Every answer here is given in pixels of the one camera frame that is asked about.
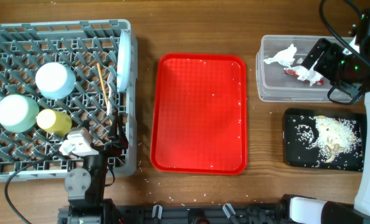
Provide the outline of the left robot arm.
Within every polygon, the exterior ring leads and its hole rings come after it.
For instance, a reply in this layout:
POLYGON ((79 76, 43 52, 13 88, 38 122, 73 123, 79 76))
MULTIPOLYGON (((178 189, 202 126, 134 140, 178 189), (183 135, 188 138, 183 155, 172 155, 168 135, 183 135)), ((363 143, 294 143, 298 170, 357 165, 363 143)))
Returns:
POLYGON ((120 115, 115 114, 109 127, 108 142, 101 146, 92 143, 89 122, 83 122, 80 128, 73 128, 59 151, 63 155, 74 154, 83 159, 82 167, 69 171, 64 180, 68 193, 68 208, 58 212, 58 223, 124 223, 124 216, 117 209, 113 200, 104 198, 108 172, 113 166, 108 158, 118 156, 121 150, 129 146, 123 130, 120 115))

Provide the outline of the small light blue bowl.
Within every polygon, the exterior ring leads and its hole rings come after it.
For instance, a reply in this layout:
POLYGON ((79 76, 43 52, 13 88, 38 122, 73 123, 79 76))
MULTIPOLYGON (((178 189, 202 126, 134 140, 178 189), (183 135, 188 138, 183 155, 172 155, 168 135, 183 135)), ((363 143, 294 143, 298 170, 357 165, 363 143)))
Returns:
POLYGON ((76 77, 66 66, 50 62, 38 69, 35 81, 43 97, 56 100, 71 94, 75 88, 76 77))

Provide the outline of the red snack wrapper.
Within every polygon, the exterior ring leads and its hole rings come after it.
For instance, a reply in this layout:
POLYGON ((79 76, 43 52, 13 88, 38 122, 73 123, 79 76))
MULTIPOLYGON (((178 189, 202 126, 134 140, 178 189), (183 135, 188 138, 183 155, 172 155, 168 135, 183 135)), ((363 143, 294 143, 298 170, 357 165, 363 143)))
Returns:
MULTIPOLYGON (((296 74, 296 71, 292 69, 284 69, 284 74, 293 75, 297 78, 299 77, 299 75, 296 74)), ((324 79, 321 78, 319 81, 315 82, 315 85, 324 85, 324 79)))

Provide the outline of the white tissue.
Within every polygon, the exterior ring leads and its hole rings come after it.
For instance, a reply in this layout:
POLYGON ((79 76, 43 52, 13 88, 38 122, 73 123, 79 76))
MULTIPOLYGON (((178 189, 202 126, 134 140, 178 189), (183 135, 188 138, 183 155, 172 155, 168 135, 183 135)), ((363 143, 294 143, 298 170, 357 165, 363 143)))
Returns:
POLYGON ((309 86, 323 85, 323 75, 314 71, 313 67, 311 67, 310 69, 305 68, 301 65, 302 62, 303 59, 299 58, 296 61, 296 66, 289 68, 290 71, 292 71, 293 74, 296 76, 296 78, 300 81, 307 82, 309 86))
POLYGON ((294 56, 296 52, 297 48, 293 44, 291 44, 287 49, 279 51, 273 57, 266 58, 263 61, 266 64, 278 62, 280 65, 284 67, 290 67, 295 61, 294 56))

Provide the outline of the white plastic fork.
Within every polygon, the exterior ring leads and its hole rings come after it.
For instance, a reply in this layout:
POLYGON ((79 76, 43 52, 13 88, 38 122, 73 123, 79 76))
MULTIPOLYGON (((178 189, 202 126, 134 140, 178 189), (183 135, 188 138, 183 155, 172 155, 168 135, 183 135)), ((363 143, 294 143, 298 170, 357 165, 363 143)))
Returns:
POLYGON ((110 73, 107 78, 107 84, 108 84, 108 103, 107 103, 107 113, 108 115, 112 114, 112 104, 110 102, 110 98, 112 97, 113 91, 112 87, 110 86, 110 83, 113 81, 113 74, 110 73))

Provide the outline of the yellow cup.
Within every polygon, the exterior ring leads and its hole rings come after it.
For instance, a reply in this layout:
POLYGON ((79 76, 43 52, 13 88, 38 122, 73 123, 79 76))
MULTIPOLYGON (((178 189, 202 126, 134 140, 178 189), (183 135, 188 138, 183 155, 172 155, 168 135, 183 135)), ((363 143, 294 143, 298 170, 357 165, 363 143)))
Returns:
POLYGON ((69 115, 56 110, 42 110, 36 118, 38 127, 49 134, 65 136, 72 128, 72 120, 69 115))

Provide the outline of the large light blue plate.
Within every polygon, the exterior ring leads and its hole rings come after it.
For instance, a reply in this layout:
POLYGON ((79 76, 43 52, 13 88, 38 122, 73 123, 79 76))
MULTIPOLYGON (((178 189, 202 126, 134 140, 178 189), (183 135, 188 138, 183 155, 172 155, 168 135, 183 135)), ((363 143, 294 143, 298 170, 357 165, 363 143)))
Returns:
POLYGON ((116 84, 117 91, 125 91, 128 86, 131 65, 131 39, 130 34, 122 31, 118 44, 118 64, 116 84))

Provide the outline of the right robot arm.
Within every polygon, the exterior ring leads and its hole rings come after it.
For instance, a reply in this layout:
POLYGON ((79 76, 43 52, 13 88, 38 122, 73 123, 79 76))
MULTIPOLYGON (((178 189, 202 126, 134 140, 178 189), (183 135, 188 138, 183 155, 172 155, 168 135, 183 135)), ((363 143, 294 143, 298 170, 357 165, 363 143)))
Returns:
POLYGON ((313 70, 323 75, 333 89, 351 97, 351 104, 364 98, 367 133, 363 175, 352 205, 284 195, 283 211, 286 221, 293 223, 370 223, 370 8, 358 14, 353 44, 348 44, 330 26, 322 7, 319 13, 337 43, 319 39, 301 67, 303 71, 313 70))

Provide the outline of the green saucer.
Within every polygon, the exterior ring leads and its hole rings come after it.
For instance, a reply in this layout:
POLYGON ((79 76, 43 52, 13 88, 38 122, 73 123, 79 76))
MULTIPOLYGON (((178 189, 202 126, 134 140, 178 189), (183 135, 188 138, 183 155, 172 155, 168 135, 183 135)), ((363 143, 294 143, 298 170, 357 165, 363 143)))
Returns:
POLYGON ((28 96, 9 95, 0 101, 0 124, 12 133, 25 132, 36 123, 39 106, 28 96))

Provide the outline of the food scraps and rice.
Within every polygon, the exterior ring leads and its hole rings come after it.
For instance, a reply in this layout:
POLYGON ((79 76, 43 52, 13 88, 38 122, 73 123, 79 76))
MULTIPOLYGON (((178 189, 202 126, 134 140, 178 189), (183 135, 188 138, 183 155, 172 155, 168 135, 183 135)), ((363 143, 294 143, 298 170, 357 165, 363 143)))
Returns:
POLYGON ((317 149, 321 162, 334 162, 362 145, 354 120, 318 115, 302 116, 301 121, 309 123, 295 125, 296 140, 308 150, 317 149))

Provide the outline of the wooden chopstick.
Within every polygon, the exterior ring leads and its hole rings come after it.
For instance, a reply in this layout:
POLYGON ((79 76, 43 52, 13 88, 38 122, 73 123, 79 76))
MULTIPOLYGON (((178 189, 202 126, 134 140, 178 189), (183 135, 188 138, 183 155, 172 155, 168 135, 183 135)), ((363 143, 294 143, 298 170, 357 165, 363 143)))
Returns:
POLYGON ((97 63, 97 70, 98 70, 98 77, 99 77, 99 80, 100 80, 101 89, 102 89, 102 92, 103 92, 103 98, 105 100, 105 104, 106 104, 106 107, 107 107, 107 115, 112 115, 110 102, 108 100, 108 95, 107 95, 106 88, 105 88, 105 81, 103 79, 102 69, 101 69, 101 66, 100 66, 99 63, 97 63))

